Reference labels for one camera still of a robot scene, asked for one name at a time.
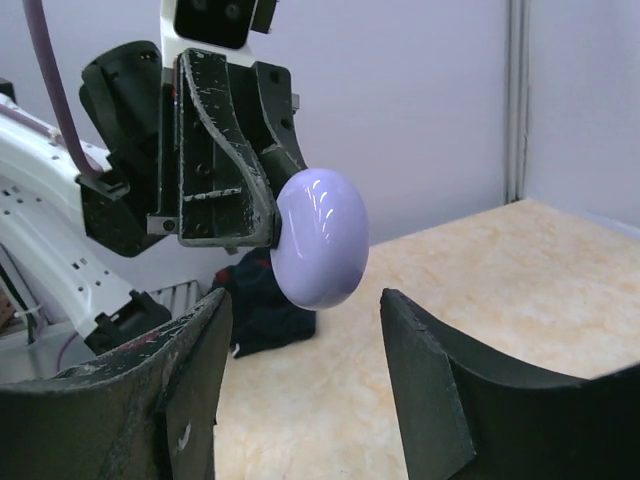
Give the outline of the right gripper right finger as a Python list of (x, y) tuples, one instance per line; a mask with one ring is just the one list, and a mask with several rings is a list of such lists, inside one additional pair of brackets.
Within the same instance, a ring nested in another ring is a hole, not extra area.
[(639, 369), (537, 367), (443, 323), (396, 289), (380, 318), (412, 479), (635, 479)]

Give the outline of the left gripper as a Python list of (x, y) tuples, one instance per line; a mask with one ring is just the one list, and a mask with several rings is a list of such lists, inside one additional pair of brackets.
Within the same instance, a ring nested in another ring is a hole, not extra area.
[(190, 48), (162, 80), (158, 203), (152, 235), (187, 247), (274, 247), (276, 198), (307, 168), (288, 69)]

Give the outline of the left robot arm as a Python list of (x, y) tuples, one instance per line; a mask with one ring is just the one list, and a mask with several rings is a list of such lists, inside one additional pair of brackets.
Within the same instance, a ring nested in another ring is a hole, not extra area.
[(186, 247), (273, 246), (276, 197), (305, 168), (290, 72), (189, 48), (169, 64), (149, 41), (95, 58), (81, 103), (104, 147), (62, 133), (1, 85), (1, 243), (54, 296), (96, 354), (170, 319), (168, 308), (94, 259), (95, 242), (133, 258), (167, 236)]

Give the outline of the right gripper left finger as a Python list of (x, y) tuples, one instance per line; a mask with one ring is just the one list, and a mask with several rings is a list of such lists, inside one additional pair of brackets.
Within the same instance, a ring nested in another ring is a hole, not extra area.
[(214, 478), (231, 328), (218, 289), (91, 361), (2, 385), (2, 478)]

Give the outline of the purple earbud charging case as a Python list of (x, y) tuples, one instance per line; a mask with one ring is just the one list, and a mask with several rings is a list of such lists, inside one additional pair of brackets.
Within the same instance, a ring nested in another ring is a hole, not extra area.
[(282, 226), (271, 266), (284, 296), (305, 310), (343, 303), (368, 262), (369, 219), (355, 185), (324, 168), (296, 173), (277, 198)]

